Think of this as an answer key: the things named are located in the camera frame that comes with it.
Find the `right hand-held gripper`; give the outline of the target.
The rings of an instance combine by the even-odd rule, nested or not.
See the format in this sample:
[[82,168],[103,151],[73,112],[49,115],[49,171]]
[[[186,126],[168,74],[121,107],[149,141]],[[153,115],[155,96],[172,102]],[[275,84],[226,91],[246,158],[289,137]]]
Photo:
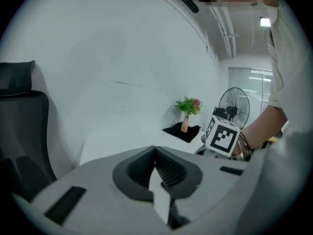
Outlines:
[[241,156],[240,129],[228,119],[224,108],[215,108],[201,136],[203,145],[197,155],[236,159]]

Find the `white ceiling pipes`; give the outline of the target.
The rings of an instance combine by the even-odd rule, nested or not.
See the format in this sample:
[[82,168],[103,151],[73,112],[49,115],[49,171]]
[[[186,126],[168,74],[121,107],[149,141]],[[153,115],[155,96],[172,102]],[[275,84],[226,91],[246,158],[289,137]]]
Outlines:
[[228,58],[237,57],[236,37],[229,11],[226,7],[210,7],[210,11],[216,20],[218,28],[224,40]]

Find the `large black floor fan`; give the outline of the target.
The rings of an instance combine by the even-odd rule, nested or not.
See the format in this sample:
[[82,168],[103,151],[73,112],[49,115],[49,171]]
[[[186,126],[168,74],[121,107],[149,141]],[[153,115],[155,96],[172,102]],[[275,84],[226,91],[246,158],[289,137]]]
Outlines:
[[223,108],[227,119],[243,129],[250,114],[250,103],[246,93],[238,88],[228,89],[220,99],[219,108]]

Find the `black cloth mat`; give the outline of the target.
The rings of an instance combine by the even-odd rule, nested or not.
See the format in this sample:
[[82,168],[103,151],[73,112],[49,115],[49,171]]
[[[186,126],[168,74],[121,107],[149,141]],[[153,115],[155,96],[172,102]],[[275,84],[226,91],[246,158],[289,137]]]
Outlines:
[[178,122],[174,124],[172,127],[164,128],[162,129],[165,133],[168,133],[174,137],[177,137],[187,143],[190,143],[199,133],[200,131],[200,126],[195,125],[195,126],[188,126],[187,132],[182,132],[181,131],[181,126],[182,122]]

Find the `person's cream shirt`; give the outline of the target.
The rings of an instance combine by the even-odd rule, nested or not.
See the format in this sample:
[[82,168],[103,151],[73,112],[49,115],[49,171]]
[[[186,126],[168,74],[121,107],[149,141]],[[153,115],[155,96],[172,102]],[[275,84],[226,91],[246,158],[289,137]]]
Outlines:
[[284,0],[278,7],[265,7],[271,22],[268,51],[273,71],[268,106],[281,108],[289,126],[282,149],[268,153],[279,160],[278,167],[270,161],[268,169],[269,174],[279,172],[282,184],[296,197],[313,167],[313,48]]

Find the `person's right forearm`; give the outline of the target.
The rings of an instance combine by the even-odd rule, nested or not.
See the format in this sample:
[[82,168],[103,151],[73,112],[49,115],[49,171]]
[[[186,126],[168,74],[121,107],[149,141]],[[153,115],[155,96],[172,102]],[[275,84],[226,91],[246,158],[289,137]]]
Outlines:
[[[277,135],[286,122],[287,117],[281,108],[268,106],[252,124],[243,128],[241,132],[250,147],[254,149]],[[236,143],[232,155],[238,156],[240,154],[241,149]]]

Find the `black mesh office chair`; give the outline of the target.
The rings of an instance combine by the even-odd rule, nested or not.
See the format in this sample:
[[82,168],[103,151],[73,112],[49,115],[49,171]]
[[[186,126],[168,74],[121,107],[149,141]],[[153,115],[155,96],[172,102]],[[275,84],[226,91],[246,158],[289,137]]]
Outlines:
[[0,179],[28,202],[56,181],[47,150],[48,97],[32,89],[35,64],[0,63]]

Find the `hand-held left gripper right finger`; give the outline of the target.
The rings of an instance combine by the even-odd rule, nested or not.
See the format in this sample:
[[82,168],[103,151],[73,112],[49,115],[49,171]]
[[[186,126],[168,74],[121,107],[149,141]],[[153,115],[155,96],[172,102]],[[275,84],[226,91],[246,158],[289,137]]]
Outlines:
[[209,211],[247,166],[246,162],[214,154],[192,154],[163,146],[156,148],[155,159],[155,211],[173,228]]

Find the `window with blinds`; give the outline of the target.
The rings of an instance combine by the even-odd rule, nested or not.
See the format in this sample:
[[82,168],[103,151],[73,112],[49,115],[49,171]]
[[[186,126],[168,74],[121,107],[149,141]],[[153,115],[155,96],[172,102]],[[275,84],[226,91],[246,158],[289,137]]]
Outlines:
[[250,103],[250,117],[258,117],[268,105],[273,73],[269,70],[229,68],[228,86],[242,89]]

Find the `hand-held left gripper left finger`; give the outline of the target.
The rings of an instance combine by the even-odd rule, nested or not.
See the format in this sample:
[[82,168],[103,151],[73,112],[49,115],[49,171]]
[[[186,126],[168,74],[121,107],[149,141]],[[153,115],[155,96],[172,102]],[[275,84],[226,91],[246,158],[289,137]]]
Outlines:
[[[17,194],[13,198],[44,235],[165,235],[171,230],[153,204],[128,198],[112,179],[118,163],[142,151],[143,147],[87,162],[44,188],[31,202]],[[71,187],[86,191],[59,225],[45,213]]]

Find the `green artificial plant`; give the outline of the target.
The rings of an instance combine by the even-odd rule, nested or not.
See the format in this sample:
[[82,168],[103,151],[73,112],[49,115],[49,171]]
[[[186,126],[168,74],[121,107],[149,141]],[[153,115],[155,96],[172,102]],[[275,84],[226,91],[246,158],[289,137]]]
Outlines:
[[201,112],[202,102],[197,98],[185,96],[183,101],[176,101],[174,107],[183,112],[185,118],[189,118],[190,115],[197,115]]

